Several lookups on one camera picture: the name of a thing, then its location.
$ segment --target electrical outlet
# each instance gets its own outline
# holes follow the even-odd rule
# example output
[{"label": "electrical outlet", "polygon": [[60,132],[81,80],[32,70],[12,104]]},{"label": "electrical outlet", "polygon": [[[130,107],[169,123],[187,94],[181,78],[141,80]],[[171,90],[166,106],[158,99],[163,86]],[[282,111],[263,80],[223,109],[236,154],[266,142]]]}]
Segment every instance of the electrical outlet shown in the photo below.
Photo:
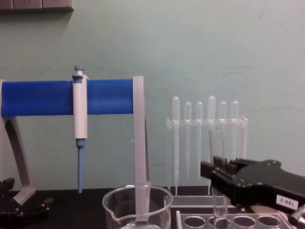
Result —
[{"label": "electrical outlet", "polygon": [[0,0],[0,10],[13,10],[13,0]]},{"label": "electrical outlet", "polygon": [[46,10],[73,9],[71,0],[42,0],[42,7]]},{"label": "electrical outlet", "polygon": [[13,0],[14,10],[41,10],[41,0]]}]

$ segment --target pipette rack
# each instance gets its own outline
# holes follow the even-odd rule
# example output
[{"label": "pipette rack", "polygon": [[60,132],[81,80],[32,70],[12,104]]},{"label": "pipette rack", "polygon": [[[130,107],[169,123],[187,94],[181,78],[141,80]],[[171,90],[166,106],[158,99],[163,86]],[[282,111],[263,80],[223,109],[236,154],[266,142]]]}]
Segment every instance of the pipette rack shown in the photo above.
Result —
[{"label": "pipette rack", "polygon": [[291,229],[284,215],[272,214],[228,214],[228,222],[214,226],[213,214],[181,214],[176,211],[177,229]]},{"label": "pipette rack", "polygon": [[207,105],[197,102],[195,109],[185,102],[184,111],[180,109],[180,99],[173,98],[173,116],[166,119],[166,136],[167,187],[170,190],[177,185],[174,202],[181,186],[209,186],[210,181],[200,177],[201,161],[210,162],[213,156],[246,158],[247,118],[239,115],[239,103],[231,103],[229,118],[225,101],[219,103],[217,110],[215,115],[214,96],[208,98]]}]

